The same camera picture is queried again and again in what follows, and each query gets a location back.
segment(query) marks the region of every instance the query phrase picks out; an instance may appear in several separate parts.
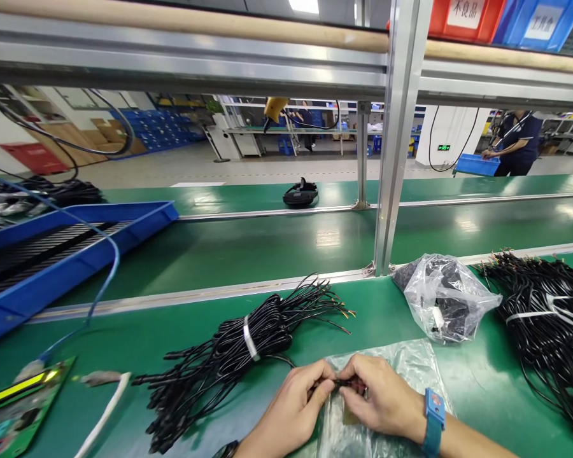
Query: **circuit board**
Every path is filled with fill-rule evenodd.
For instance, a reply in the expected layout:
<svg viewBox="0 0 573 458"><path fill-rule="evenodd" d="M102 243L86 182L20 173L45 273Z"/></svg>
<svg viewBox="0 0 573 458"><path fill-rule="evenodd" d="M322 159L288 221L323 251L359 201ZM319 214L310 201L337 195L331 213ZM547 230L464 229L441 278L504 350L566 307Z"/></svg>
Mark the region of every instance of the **circuit board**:
<svg viewBox="0 0 573 458"><path fill-rule="evenodd" d="M0 458L23 454L66 381L75 358L0 391Z"/></svg>

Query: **red bin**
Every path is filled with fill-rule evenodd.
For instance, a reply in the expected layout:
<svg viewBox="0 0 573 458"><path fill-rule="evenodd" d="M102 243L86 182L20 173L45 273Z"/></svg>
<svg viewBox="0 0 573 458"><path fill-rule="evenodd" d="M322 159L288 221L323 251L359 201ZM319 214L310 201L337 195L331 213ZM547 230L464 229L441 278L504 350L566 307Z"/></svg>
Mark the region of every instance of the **red bin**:
<svg viewBox="0 0 573 458"><path fill-rule="evenodd" d="M40 143L0 143L0 148L25 165L35 175L50 175L68 171L68 167Z"/></svg>
<svg viewBox="0 0 573 458"><path fill-rule="evenodd" d="M428 36L492 43L506 3L507 0L434 0Z"/></svg>

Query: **yellow led display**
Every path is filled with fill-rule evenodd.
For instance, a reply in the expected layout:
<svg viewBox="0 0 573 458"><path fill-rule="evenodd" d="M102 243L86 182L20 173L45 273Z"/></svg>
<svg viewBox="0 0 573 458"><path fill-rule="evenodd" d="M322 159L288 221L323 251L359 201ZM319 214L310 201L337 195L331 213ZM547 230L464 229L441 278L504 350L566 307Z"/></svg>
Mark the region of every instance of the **yellow led display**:
<svg viewBox="0 0 573 458"><path fill-rule="evenodd" d="M32 385L36 385L37 383L42 382L44 376L45 376L45 372L38 374L35 377L28 378L27 380L24 380L23 382L18 383L17 385L13 385L10 388L7 388L7 389L1 391L0 392L0 401L2 399L8 398L9 396L17 394L18 392L23 391Z"/></svg>

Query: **workbench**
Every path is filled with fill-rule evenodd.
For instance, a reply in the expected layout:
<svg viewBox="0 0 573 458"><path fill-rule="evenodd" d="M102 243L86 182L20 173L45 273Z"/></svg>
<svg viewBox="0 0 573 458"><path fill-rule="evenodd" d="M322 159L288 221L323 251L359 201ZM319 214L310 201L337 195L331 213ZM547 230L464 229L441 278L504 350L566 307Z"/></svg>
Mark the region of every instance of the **workbench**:
<svg viewBox="0 0 573 458"><path fill-rule="evenodd" d="M318 183L317 207L350 205L357 183ZM378 182L368 181L368 196ZM108 190L109 202L174 200L182 215L281 210L288 184ZM405 180L402 202L457 197L573 193L573 175ZM454 256L573 242L573 198L531 202L402 208L394 263L423 253ZM361 269L373 257L376 211L223 221L175 222L132 250L106 300ZM100 272L55 306L90 302Z"/></svg>
<svg viewBox="0 0 573 458"><path fill-rule="evenodd" d="M573 266L573 254L564 256ZM138 276L134 281L141 281ZM365 279L334 286L334 291L357 318L337 322L351 336L323 323L304 323L286 355L297 365L333 354L424 338L414 323L403 295L391 278ZM226 319L241 317L268 294L240 296L194 304L139 310L94 319L92 329L67 341L55 359L77 355L72 375L95 370L164 371L171 367L162 356L208 339ZM0 388L8 385L27 362L79 320L54 321L19 327L0 340ZM507 341L504 325L487 315L473 342L434 345L439 369L458 418L523 457L573 458L573 432L552 408L528 387ZM245 376L221 409L179 440L166 457L208 458L225 443L241 439L259 420L288 373L281 361L261 361ZM85 388L68 382L26 458L74 456L99 419L114 385ZM130 387L92 449L95 458L148 457L150 436L144 430L154 418L146 409L150 391ZM315 455L316 438L296 457Z"/></svg>
<svg viewBox="0 0 573 458"><path fill-rule="evenodd" d="M377 195L377 182L368 182ZM284 184L107 190L110 202L173 199L181 214L203 215L282 209ZM356 182L319 183L318 205L352 203ZM573 176L446 178L404 182L402 200L572 193ZM303 216L268 216L225 221L175 222L133 250L105 299L281 279L364 267L372 256L376 211ZM504 246L548 246L573 242L573 198L531 202L403 208L395 236L394 262L424 252L457 256L489 253ZM573 266L573 254L564 255ZM54 305L92 299L104 280L100 273ZM324 324L306 323L287 352L295 364L324 356L424 338L400 291L387 277L336 284L336 293L356 319L348 336ZM268 293L243 295L94 318L92 329L66 342L55 359L78 356L73 375L94 370L164 371L165 352L199 344L224 320L244 316ZM79 319L28 324L0 339L0 388L56 339L80 325ZM487 316L475 341L435 345L439 368L464 422L521 456L573 457L569 425L529 389L510 348L504 325ZM242 438L256 423L288 372L286 364L261 362L230 395L230 400L180 440L167 457L212 456L224 443ZM74 456L99 419L115 386L93 389L69 382L43 424L27 458ZM146 457L153 419L146 409L150 392L132 387L122 398L102 438L97 458ZM315 438L295 456L314 456Z"/></svg>

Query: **worker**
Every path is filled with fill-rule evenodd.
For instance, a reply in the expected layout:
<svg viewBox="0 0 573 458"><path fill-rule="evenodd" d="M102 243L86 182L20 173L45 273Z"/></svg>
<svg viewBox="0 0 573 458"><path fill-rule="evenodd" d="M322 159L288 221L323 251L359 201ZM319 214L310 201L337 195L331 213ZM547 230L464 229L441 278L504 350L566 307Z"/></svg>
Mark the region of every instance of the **worker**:
<svg viewBox="0 0 573 458"><path fill-rule="evenodd" d="M301 104L303 106L308 106L308 102L306 102L306 101L302 101ZM302 123L307 124L307 126L304 126L304 127L309 128L311 125L313 125L312 124L312 112L308 108L303 108L303 109L296 111L295 116L298 117ZM305 135L302 135L302 137L304 138L304 147L308 151L310 151L310 153L311 153L312 148L314 148L316 146L316 143L315 143L316 136L313 134L305 134Z"/></svg>
<svg viewBox="0 0 573 458"><path fill-rule="evenodd" d="M482 153L482 159L498 157L500 164L495 176L524 176L533 166L539 156L539 134L542 121L535 118L532 113L517 110L507 114L499 128L499 135L492 144Z"/></svg>
<svg viewBox="0 0 573 458"><path fill-rule="evenodd" d="M369 429L405 437L421 445L424 443L427 450L435 448L441 457L446 458L514 457L448 413L445 415L445 430L441 432L441 425L436 424L437 429L429 429L433 441L425 439L427 418L424 396L410 388L385 359L361 354L352 356L338 375L324 360L293 369L250 434L240 444L230 444L231 450L222 450L216 456L287 456L312 436L318 414L334 390L336 380L349 380L353 376L358 376L367 386L367 397L345 386L339 392L350 411Z"/></svg>

